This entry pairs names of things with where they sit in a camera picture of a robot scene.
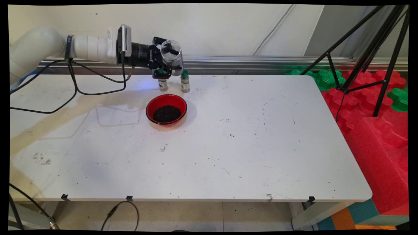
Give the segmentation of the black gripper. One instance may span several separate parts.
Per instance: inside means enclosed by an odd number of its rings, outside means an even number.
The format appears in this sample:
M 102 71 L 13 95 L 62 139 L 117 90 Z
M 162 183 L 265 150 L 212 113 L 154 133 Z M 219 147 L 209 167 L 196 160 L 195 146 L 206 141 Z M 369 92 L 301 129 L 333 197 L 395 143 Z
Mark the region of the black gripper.
M 153 45 L 132 43 L 130 56 L 125 57 L 125 64 L 128 66 L 149 68 L 153 71 L 154 79 L 169 79 L 171 76 L 182 74 L 182 64 L 163 64 L 161 51 L 163 54 L 179 55 L 180 51 L 174 48 L 172 42 L 167 39 L 154 37 Z

